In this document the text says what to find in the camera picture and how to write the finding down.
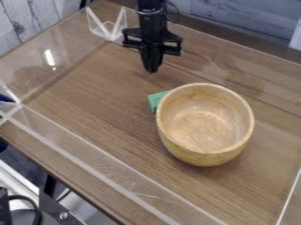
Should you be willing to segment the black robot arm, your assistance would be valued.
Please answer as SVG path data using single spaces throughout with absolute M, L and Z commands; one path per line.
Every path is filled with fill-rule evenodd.
M 169 30 L 167 0 L 138 0 L 136 13 L 139 26 L 122 29 L 122 44 L 139 50 L 143 68 L 156 73 L 166 54 L 181 56 L 183 39 Z

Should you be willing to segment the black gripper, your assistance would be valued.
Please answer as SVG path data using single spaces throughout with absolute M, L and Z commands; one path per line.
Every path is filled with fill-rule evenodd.
M 169 20 L 163 8 L 136 8 L 139 26 L 123 28 L 126 47 L 140 51 L 144 69 L 155 73 L 159 70 L 165 54 L 181 55 L 182 38 L 169 30 Z

